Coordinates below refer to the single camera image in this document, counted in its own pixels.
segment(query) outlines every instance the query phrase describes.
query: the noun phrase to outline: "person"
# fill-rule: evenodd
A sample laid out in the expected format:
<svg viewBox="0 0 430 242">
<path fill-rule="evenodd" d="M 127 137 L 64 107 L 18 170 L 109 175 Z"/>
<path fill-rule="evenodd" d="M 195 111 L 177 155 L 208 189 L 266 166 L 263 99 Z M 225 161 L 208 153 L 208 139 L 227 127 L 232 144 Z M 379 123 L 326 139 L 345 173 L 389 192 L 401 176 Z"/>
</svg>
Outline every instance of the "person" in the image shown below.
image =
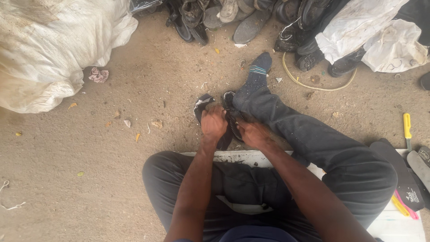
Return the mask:
<svg viewBox="0 0 430 242">
<path fill-rule="evenodd" d="M 221 106 L 203 111 L 203 136 L 194 157 L 164 151 L 145 162 L 143 182 L 166 229 L 165 242 L 375 241 L 366 228 L 395 190 L 394 168 L 369 147 L 271 94 L 266 81 L 271 62 L 267 52 L 254 60 L 233 106 L 261 122 L 237 120 L 243 141 L 259 149 L 273 168 L 213 162 L 227 129 Z M 263 124 L 289 142 L 292 157 Z M 310 162 L 326 172 L 322 180 L 306 168 Z M 238 213 L 217 195 L 273 210 Z"/>
</svg>

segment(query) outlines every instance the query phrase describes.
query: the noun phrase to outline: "yellow hose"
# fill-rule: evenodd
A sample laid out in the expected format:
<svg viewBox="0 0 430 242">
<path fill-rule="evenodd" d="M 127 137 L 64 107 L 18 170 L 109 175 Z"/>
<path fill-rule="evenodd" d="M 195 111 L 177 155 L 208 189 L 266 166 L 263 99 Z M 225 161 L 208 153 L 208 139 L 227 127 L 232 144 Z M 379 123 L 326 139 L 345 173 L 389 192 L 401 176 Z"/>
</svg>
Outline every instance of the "yellow hose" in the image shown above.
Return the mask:
<svg viewBox="0 0 430 242">
<path fill-rule="evenodd" d="M 305 85 L 305 84 L 299 82 L 298 80 L 294 79 L 294 77 L 291 75 L 290 71 L 287 68 L 287 65 L 285 65 L 285 54 L 286 53 L 287 52 L 284 52 L 284 55 L 282 56 L 282 65 L 284 66 L 285 72 L 290 77 L 290 79 L 293 80 L 293 82 L 299 84 L 300 86 L 304 86 L 304 87 L 307 87 L 307 88 L 316 89 L 316 90 L 322 90 L 322 91 L 337 91 L 337 90 L 340 90 L 342 88 L 347 87 L 352 82 L 352 80 L 355 77 L 355 74 L 357 73 L 357 69 L 355 69 L 354 72 L 352 73 L 352 76 L 349 79 L 349 81 L 344 86 L 342 86 L 342 87 L 338 87 L 338 88 L 334 88 L 334 89 L 325 89 L 325 88 L 319 88 L 319 87 L 310 87 L 310 86 Z"/>
</svg>

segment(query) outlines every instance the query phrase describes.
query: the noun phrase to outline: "hand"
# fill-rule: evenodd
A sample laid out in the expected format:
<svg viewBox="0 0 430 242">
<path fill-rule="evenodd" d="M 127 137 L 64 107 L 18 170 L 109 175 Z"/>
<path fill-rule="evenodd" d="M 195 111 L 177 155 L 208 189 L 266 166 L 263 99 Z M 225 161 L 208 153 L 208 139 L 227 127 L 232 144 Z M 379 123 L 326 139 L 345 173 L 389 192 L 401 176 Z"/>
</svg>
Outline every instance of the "hand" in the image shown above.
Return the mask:
<svg viewBox="0 0 430 242">
<path fill-rule="evenodd" d="M 245 144 L 261 149 L 264 145 L 273 142 L 266 127 L 259 123 L 247 123 L 241 119 L 236 120 L 239 124 L 237 129 L 242 135 Z"/>
<path fill-rule="evenodd" d="M 218 142 L 227 131 L 227 120 L 225 113 L 227 111 L 220 105 L 213 106 L 209 111 L 204 110 L 202 113 L 202 131 L 205 137 Z"/>
</svg>

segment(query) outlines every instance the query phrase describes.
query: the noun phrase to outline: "yellow handle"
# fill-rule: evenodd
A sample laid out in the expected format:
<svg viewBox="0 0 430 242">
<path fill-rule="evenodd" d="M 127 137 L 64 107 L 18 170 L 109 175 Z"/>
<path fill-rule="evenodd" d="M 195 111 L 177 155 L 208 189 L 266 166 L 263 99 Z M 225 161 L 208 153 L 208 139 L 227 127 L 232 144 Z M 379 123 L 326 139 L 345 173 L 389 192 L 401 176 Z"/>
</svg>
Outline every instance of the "yellow handle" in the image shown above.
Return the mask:
<svg viewBox="0 0 430 242">
<path fill-rule="evenodd" d="M 406 210 L 406 208 L 400 203 L 400 201 L 393 195 L 391 197 L 391 200 L 393 201 L 396 208 L 405 216 L 409 217 L 411 214 Z"/>
<path fill-rule="evenodd" d="M 405 130 L 405 138 L 410 139 L 412 138 L 411 133 L 409 132 L 409 129 L 411 128 L 411 116 L 409 113 L 403 114 L 403 129 Z"/>
</svg>

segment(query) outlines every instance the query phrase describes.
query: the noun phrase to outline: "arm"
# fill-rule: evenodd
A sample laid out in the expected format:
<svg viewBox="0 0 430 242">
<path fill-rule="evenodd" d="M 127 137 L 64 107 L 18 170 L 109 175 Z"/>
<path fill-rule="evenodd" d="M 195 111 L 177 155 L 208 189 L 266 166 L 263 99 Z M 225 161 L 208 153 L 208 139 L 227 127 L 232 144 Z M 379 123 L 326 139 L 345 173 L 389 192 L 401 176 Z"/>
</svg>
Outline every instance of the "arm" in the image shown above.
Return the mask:
<svg viewBox="0 0 430 242">
<path fill-rule="evenodd" d="M 227 130 L 225 110 L 214 106 L 202 113 L 203 137 L 178 191 L 172 223 L 164 242 L 203 239 L 203 222 L 211 195 L 212 161 L 219 139 Z"/>
<path fill-rule="evenodd" d="M 305 166 L 285 153 L 266 128 L 238 120 L 246 144 L 269 159 L 290 190 L 300 211 L 313 224 L 321 239 L 330 242 L 375 242 L 347 207 Z"/>
</svg>

